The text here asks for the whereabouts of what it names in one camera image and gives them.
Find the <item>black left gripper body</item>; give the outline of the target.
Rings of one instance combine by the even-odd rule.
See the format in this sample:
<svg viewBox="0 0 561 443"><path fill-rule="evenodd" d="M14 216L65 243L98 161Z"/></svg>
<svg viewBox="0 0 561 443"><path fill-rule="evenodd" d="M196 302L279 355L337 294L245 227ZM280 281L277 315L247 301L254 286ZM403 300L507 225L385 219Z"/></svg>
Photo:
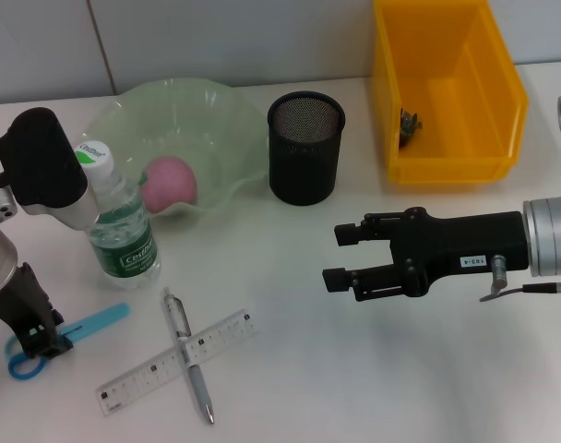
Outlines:
<svg viewBox="0 0 561 443"><path fill-rule="evenodd" d="M28 263L17 268L0 290L0 319L17 338L30 336L32 329L52 337L56 333L53 310L49 296Z"/></svg>

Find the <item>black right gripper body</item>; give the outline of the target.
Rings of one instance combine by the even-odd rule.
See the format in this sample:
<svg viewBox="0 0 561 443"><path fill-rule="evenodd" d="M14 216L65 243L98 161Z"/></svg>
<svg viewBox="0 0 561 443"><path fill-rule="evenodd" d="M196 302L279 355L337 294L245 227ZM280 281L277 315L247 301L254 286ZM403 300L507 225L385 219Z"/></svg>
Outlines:
<svg viewBox="0 0 561 443"><path fill-rule="evenodd" d="M412 208L395 225L390 251L401 289L410 297L426 295L447 276L487 273L495 256L505 259L508 271L529 267L518 211L439 219Z"/></svg>

